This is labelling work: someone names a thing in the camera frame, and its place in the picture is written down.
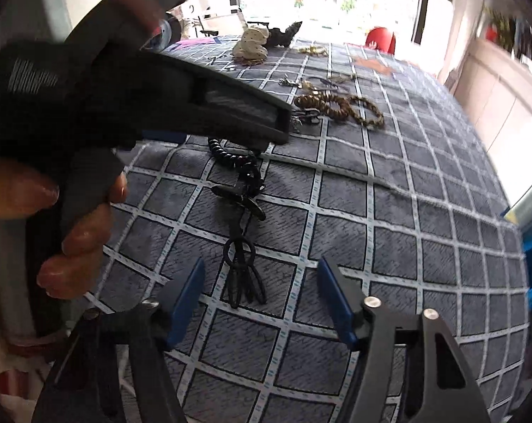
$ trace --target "fingernail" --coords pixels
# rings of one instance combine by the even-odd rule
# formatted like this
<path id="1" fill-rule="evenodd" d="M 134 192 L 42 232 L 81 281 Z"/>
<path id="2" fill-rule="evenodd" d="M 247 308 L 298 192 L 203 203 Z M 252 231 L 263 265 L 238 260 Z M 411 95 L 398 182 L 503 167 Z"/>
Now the fingernail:
<path id="1" fill-rule="evenodd" d="M 22 209 L 43 209 L 58 200 L 58 186 L 33 169 L 21 173 L 12 185 L 13 202 Z"/>

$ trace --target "black key ring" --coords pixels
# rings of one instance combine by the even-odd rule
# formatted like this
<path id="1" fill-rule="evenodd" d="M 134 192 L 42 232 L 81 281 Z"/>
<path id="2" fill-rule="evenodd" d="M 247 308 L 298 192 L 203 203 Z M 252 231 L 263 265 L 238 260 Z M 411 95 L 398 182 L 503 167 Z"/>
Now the black key ring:
<path id="1" fill-rule="evenodd" d="M 242 244 L 237 244 L 235 242 L 241 241 L 243 243 L 246 243 L 247 246 L 250 248 L 250 258 L 248 262 L 244 261 L 244 264 L 246 265 L 253 265 L 254 263 L 254 257 L 256 256 L 256 248 L 254 247 L 254 244 L 248 240 L 246 237 L 243 237 L 242 235 L 240 237 L 236 238 L 230 238 L 226 241 L 225 246 L 223 247 L 223 259 L 227 263 L 229 267 L 234 267 L 235 265 L 241 265 L 241 263 L 237 262 L 234 263 L 231 258 L 229 257 L 229 248 L 231 245 L 234 244 L 235 247 L 235 259 L 237 259 L 237 254 L 240 255 L 242 253 L 242 257 L 244 259 L 244 248 L 242 247 Z"/>

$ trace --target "gray checkered bedsheet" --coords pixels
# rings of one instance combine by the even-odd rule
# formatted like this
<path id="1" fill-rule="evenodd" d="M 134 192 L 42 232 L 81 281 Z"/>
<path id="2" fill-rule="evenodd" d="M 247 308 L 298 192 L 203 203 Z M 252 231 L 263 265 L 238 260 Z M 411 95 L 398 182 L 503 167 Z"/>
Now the gray checkered bedsheet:
<path id="1" fill-rule="evenodd" d="M 209 64 L 233 44 L 224 38 L 173 54 Z M 462 109 L 434 78 L 371 50 L 327 48 L 328 57 L 271 49 L 265 64 L 226 72 L 288 103 L 300 91 L 278 84 L 285 74 L 356 73 L 350 91 L 385 115 L 383 130 L 323 118 L 263 155 L 266 188 L 257 199 L 267 219 L 244 221 L 267 304 L 232 309 L 225 300 L 230 207 L 210 187 L 233 183 L 236 174 L 218 166 L 198 136 L 179 147 L 146 141 L 121 155 L 131 193 L 114 206 L 114 232 L 87 301 L 108 312 L 130 308 L 201 256 L 207 277 L 199 307 L 167 356 L 186 414 L 206 423 L 333 422 L 358 354 L 337 341 L 316 292 L 316 263 L 331 255 L 364 293 L 389 306 L 436 308 L 499 421 L 521 370 L 528 324 L 521 239 L 499 219 L 507 207 L 499 181 Z M 377 58 L 395 72 L 352 66 L 351 56 Z M 213 68 L 229 64 L 228 56 L 218 58 Z M 140 421 L 127 351 L 120 352 L 129 421 Z M 397 418 L 404 356 L 397 346 L 382 421 Z"/>

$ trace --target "black cord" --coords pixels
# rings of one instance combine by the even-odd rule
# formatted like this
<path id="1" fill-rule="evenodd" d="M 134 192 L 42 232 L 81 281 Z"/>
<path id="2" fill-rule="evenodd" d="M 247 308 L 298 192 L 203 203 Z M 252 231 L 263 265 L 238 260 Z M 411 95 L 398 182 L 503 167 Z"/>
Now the black cord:
<path id="1" fill-rule="evenodd" d="M 223 148 L 219 140 L 214 138 L 207 139 L 207 146 L 209 151 L 211 151 L 211 155 L 224 167 L 240 170 L 245 164 L 256 165 L 258 163 L 257 153 L 250 151 L 247 155 L 230 153 Z"/>
<path id="2" fill-rule="evenodd" d="M 229 273 L 226 278 L 227 296 L 229 304 L 233 308 L 238 308 L 241 304 L 242 294 L 249 303 L 255 299 L 259 304 L 266 304 L 266 289 L 264 282 L 256 267 L 254 259 L 256 257 L 256 248 L 254 244 L 242 235 L 241 228 L 234 224 L 231 228 L 231 238 L 223 246 L 223 259 L 229 266 Z M 234 245 L 234 257 L 229 257 L 229 249 Z M 244 245 L 248 246 L 250 256 L 246 257 Z"/>
<path id="3" fill-rule="evenodd" d="M 207 145 L 217 163 L 224 167 L 233 168 L 239 173 L 239 181 L 235 186 L 214 186 L 213 192 L 244 207 L 250 212 L 251 218 L 254 214 L 260 220 L 264 220 L 264 212 L 253 200 L 253 197 L 259 194 L 264 187 L 257 167 L 258 153 L 250 151 L 247 155 L 230 153 L 223 148 L 219 140 L 213 138 L 208 138 Z M 245 244 L 250 249 L 248 259 L 245 256 Z M 233 259 L 229 257 L 231 245 L 234 245 L 235 248 Z M 259 304 L 266 304 L 264 282 L 254 267 L 255 256 L 254 244 L 243 236 L 240 220 L 233 218 L 229 223 L 229 239 L 223 246 L 223 259 L 229 266 L 229 273 L 226 278 L 227 294 L 229 304 L 233 308 L 240 306 L 243 293 L 249 303 L 256 300 Z"/>

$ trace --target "bedsheet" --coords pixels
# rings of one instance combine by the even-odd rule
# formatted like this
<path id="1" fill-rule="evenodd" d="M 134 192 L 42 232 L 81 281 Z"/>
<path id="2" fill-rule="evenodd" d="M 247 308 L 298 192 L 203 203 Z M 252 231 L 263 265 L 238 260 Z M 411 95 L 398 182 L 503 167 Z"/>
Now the bedsheet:
<path id="1" fill-rule="evenodd" d="M 87 303 L 130 308 L 201 256 L 207 276 L 198 309 L 167 355 L 186 414 L 206 423 L 333 422 L 359 358 L 338 342 L 316 291 L 316 263 L 330 254 L 347 278 L 390 307 L 435 308 L 500 421 L 524 356 L 526 269 L 518 230 L 500 218 L 507 207 L 501 185 L 459 104 L 416 67 L 347 44 L 327 44 L 327 57 L 269 49 L 263 65 L 232 70 L 235 41 L 169 54 L 213 63 L 288 103 L 301 90 L 281 86 L 285 75 L 354 73 L 350 92 L 378 105 L 385 128 L 322 118 L 288 144 L 270 145 L 260 158 L 265 190 L 257 197 L 267 218 L 246 217 L 268 302 L 243 301 L 239 309 L 225 295 L 229 207 L 210 190 L 234 183 L 234 171 L 215 163 L 200 136 L 179 146 L 144 141 L 122 153 L 131 193 L 114 205 L 113 234 Z M 393 72 L 355 65 L 356 57 Z M 129 421 L 140 421 L 126 349 L 120 354 Z M 397 346 L 382 421 L 397 418 L 404 359 Z"/>

